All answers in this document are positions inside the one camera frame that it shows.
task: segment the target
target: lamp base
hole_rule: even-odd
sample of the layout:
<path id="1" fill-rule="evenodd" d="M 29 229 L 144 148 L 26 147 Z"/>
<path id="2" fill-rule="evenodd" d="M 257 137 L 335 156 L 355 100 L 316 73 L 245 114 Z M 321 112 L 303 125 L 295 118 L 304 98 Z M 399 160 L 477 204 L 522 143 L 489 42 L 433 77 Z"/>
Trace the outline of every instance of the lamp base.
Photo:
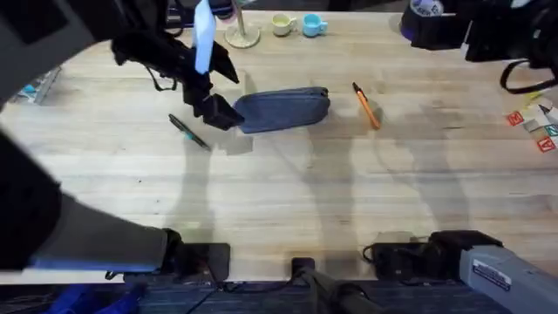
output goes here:
<path id="1" fill-rule="evenodd" d="M 250 48 L 260 41 L 260 29 L 254 25 L 246 25 L 243 36 L 238 26 L 229 26 L 225 31 L 225 40 L 234 48 Z"/>

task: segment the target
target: zipper pouch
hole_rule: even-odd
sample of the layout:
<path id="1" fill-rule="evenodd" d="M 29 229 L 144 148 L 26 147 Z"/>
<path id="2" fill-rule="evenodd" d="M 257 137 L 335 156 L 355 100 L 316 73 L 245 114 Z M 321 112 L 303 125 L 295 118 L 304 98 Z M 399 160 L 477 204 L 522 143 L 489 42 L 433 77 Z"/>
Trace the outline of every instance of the zipper pouch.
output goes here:
<path id="1" fill-rule="evenodd" d="M 234 108 L 244 133 L 260 133 L 315 124 L 328 115 L 330 99 L 327 88 L 306 87 L 242 96 Z"/>

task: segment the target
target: teal pen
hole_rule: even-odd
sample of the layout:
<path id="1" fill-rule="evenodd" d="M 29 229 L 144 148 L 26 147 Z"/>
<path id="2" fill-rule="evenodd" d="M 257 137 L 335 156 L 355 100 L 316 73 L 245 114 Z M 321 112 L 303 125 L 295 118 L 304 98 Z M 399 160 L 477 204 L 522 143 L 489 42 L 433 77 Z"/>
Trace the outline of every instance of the teal pen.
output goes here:
<path id="1" fill-rule="evenodd" d="M 168 118 L 170 119 L 171 123 L 176 126 L 176 128 L 178 128 L 179 130 L 181 130 L 182 132 L 184 132 L 184 134 L 186 135 L 186 137 L 188 137 L 190 140 L 193 140 L 194 142 L 196 142 L 196 144 L 198 144 L 200 147 L 207 149 L 208 151 L 211 151 L 211 147 L 202 139 L 200 139 L 199 136 L 197 136 L 196 134 L 194 134 L 194 132 L 192 132 L 190 130 L 189 127 L 187 127 L 184 122 L 180 121 L 178 118 L 176 118 L 173 114 L 169 114 Z"/>

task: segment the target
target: orange pen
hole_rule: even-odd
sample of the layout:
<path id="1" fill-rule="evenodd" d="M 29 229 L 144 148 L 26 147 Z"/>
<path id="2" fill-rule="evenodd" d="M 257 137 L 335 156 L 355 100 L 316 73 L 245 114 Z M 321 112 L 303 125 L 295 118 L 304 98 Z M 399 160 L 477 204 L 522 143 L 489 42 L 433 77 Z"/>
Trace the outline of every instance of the orange pen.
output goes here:
<path id="1" fill-rule="evenodd" d="M 374 116 L 374 113 L 372 112 L 372 109 L 370 108 L 370 104 L 368 103 L 368 99 L 364 95 L 363 90 L 360 89 L 360 87 L 358 87 L 357 83 L 355 83 L 355 82 L 352 83 L 352 88 L 355 90 L 355 93 L 357 94 L 358 100 L 360 100 L 360 103 L 363 105 L 364 110 L 366 111 L 366 114 L 368 115 L 368 118 L 370 119 L 370 123 L 372 124 L 372 127 L 374 129 L 378 130 L 380 128 L 380 121 L 378 121 L 378 119 L 376 119 L 376 116 Z"/>

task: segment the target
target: white label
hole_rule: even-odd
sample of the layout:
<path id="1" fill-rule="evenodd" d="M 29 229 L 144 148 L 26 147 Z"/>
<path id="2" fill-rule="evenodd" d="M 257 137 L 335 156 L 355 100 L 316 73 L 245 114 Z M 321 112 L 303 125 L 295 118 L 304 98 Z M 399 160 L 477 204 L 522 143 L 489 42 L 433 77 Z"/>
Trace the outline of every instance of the white label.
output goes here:
<path id="1" fill-rule="evenodd" d="M 440 17 L 444 5 L 438 0 L 411 0 L 411 9 L 421 17 Z"/>
<path id="2" fill-rule="evenodd" d="M 512 278 L 485 263 L 473 260 L 473 273 L 485 278 L 505 291 L 512 289 Z"/>

